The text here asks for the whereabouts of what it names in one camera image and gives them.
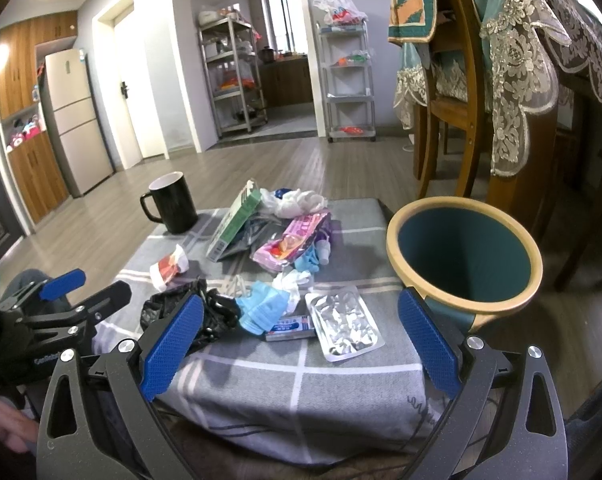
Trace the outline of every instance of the yellow rim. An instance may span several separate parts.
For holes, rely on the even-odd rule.
[[[416,215],[419,211],[436,207],[457,207],[483,213],[484,215],[495,219],[500,224],[505,225],[505,227],[512,231],[521,241],[526,249],[527,256],[530,258],[530,279],[526,288],[521,291],[520,294],[509,300],[483,303],[480,301],[464,300],[463,298],[453,296],[420,277],[420,275],[408,265],[399,250],[399,230],[408,218]],[[457,196],[433,196],[431,198],[417,200],[402,207],[393,216],[392,220],[390,220],[385,239],[385,248],[388,257],[390,258],[390,263],[399,277],[403,280],[403,283],[415,286],[420,292],[424,292],[427,296],[440,301],[443,304],[473,314],[503,314],[522,308],[536,294],[541,285],[541,278],[543,276],[541,253],[534,239],[530,236],[530,233],[528,233],[520,223],[500,209],[469,198]]]

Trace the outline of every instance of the gray plaid tablecloth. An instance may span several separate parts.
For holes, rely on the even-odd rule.
[[[163,402],[208,431],[240,446],[298,464],[329,464],[375,449],[414,451],[444,409],[440,393],[426,392],[421,360],[397,315],[402,284],[385,253],[386,222],[375,199],[338,200],[332,211],[330,263],[314,289],[356,285],[385,346],[340,363],[326,361],[316,338],[265,342],[238,328],[187,356]],[[235,274],[247,283],[273,276],[246,253],[216,264],[207,242],[225,209],[205,210],[190,232],[173,236],[157,226],[117,275],[132,300],[98,326],[95,352],[142,334],[139,315],[155,293],[149,269],[180,244],[190,269],[220,290]]]

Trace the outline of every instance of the blue textured pad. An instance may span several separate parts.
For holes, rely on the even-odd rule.
[[[43,285],[39,291],[39,297],[43,301],[58,300],[61,296],[65,296],[85,284],[86,273],[81,269],[71,270]]]
[[[417,350],[430,379],[450,399],[461,389],[456,356],[447,345],[430,316],[421,306],[421,298],[405,289],[399,295],[399,320]]]
[[[191,296],[148,352],[139,386],[148,402],[168,389],[202,324],[203,301]]]

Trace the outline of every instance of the bolt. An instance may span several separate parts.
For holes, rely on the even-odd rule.
[[[119,346],[117,346],[121,353],[130,352],[134,347],[135,342],[132,339],[124,339],[119,343]]]
[[[538,346],[527,347],[527,353],[529,353],[534,359],[539,359],[543,355],[543,352]]]
[[[61,360],[64,363],[71,361],[74,356],[75,356],[75,351],[72,348],[67,348],[61,352]]]
[[[480,350],[481,348],[483,348],[483,340],[480,337],[477,337],[476,335],[471,335],[467,339],[467,345],[470,348],[473,348],[474,350]]]

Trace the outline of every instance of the silver foil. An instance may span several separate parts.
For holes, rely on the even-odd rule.
[[[307,294],[305,300],[328,361],[348,359],[384,344],[355,286],[328,294]]]

